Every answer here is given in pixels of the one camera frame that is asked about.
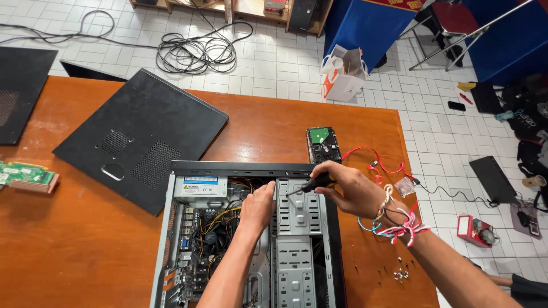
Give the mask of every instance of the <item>folding chair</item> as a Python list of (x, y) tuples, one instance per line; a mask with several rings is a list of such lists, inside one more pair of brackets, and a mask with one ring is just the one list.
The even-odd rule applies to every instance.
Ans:
[[(453, 1), (450, 2), (438, 2), (435, 1), (426, 9), (430, 10), (430, 16), (426, 18), (425, 20), (421, 21), (420, 23), (416, 24), (406, 32), (402, 33), (398, 39), (402, 38), (404, 35), (406, 35), (409, 31), (413, 31), (413, 34), (415, 35), (415, 38), (419, 44), (420, 50), (423, 52), (424, 60), (416, 64), (415, 66), (412, 66), (409, 68), (410, 71), (413, 71), (415, 67), (423, 64), (424, 62), (428, 61), (428, 59), (438, 55), (441, 52), (444, 52), (448, 49), (451, 49), (451, 52), (453, 53), (453, 56), (455, 60), (453, 63), (451, 63), (449, 66), (446, 67), (446, 72), (449, 71), (449, 69), (457, 62), (459, 61), (464, 54), (474, 45), (474, 43), (489, 29), (489, 26), (495, 23), (496, 21), (502, 19), (506, 15), (512, 13), (513, 11), (519, 9), (520, 7), (526, 5), (529, 2), (532, 2), (534, 0), (526, 0), (525, 2), (521, 3), (520, 5), (516, 6), (515, 8), (509, 10), (508, 12), (504, 13), (503, 15), (499, 16), (498, 18), (492, 20), (491, 22), (485, 24), (482, 27), (478, 26), (478, 23), (476, 22), (476, 19), (468, 10), (466, 6), (464, 6), (461, 3), (453, 3)], [(421, 24), (423, 24), (425, 21), (432, 19), (434, 21), (434, 24), (438, 28), (438, 33), (435, 35), (434, 40), (438, 35), (442, 35), (443, 38), (446, 39), (448, 46), (441, 49), (438, 52), (435, 52), (434, 54), (428, 56), (426, 55), (426, 52), (424, 51), (423, 46), (420, 43), (419, 37), (416, 35), (415, 28)], [(448, 37), (460, 37), (459, 40), (457, 40), (455, 43), (452, 43), (449, 41)], [(463, 50), (463, 52), (456, 56), (453, 52), (452, 47), (456, 46), (460, 42), (464, 41), (467, 38), (474, 38), (474, 40), (466, 46), (466, 48)]]

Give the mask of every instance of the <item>computer mouse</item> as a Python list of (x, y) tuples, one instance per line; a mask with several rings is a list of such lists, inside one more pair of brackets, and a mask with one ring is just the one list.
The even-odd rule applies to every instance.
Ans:
[(517, 212), (517, 217), (520, 219), (520, 224), (524, 227), (528, 227), (530, 223), (529, 215), (524, 212)]

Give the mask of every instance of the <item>smartphone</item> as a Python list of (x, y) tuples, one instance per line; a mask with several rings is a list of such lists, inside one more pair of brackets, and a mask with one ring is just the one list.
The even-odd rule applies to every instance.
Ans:
[(449, 106), (449, 109), (466, 111), (466, 106), (460, 102), (448, 101), (447, 105)]
[(540, 236), (539, 225), (536, 223), (536, 218), (529, 217), (529, 220), (529, 233), (533, 236)]

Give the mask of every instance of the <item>hand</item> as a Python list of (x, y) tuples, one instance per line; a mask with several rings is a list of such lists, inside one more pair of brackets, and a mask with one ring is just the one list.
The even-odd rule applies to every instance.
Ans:
[(238, 229), (245, 229), (246, 232), (257, 236), (270, 224), (276, 203), (272, 200), (276, 182), (270, 181), (261, 186), (253, 193), (247, 195), (242, 203), (240, 211), (240, 222)]
[[(368, 219), (376, 217), (380, 205), (386, 198), (384, 189), (371, 182), (358, 169), (345, 167), (333, 161), (326, 161), (317, 165), (310, 174), (310, 177), (315, 178), (322, 172), (329, 172), (337, 180), (337, 184), (342, 188), (344, 195), (341, 195), (331, 187), (318, 187), (315, 190), (316, 193), (329, 197), (345, 213)], [(397, 207), (407, 209), (399, 201), (389, 201), (387, 207), (394, 210)], [(390, 216), (395, 216), (395, 219), (400, 220), (404, 218), (402, 215)], [(384, 217), (381, 218), (383, 224), (393, 225), (390, 221), (385, 220)]]

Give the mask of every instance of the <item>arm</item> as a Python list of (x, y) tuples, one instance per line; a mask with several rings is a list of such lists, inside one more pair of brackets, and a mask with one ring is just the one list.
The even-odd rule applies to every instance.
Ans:
[(275, 182), (250, 193), (242, 203), (240, 222), (221, 263), (209, 280), (197, 308), (242, 307), (243, 290), (257, 241), (274, 213)]
[[(335, 162), (324, 162), (316, 166), (310, 176), (314, 178), (321, 172), (329, 172), (336, 178), (344, 191), (344, 196), (333, 188), (318, 187), (316, 192), (331, 198), (345, 213), (369, 219), (376, 217), (386, 197), (386, 192), (382, 188), (367, 179), (359, 170)], [(391, 210), (402, 208), (409, 213), (405, 204), (395, 199), (389, 201), (386, 208)], [(405, 221), (404, 215), (393, 212), (386, 212), (386, 214), (398, 225)], [(386, 215), (381, 217), (380, 222), (387, 227), (395, 226)], [(409, 235), (404, 235), (400, 239), (407, 243)], [(430, 231), (415, 235), (409, 251), (452, 307), (521, 307), (487, 276)]]

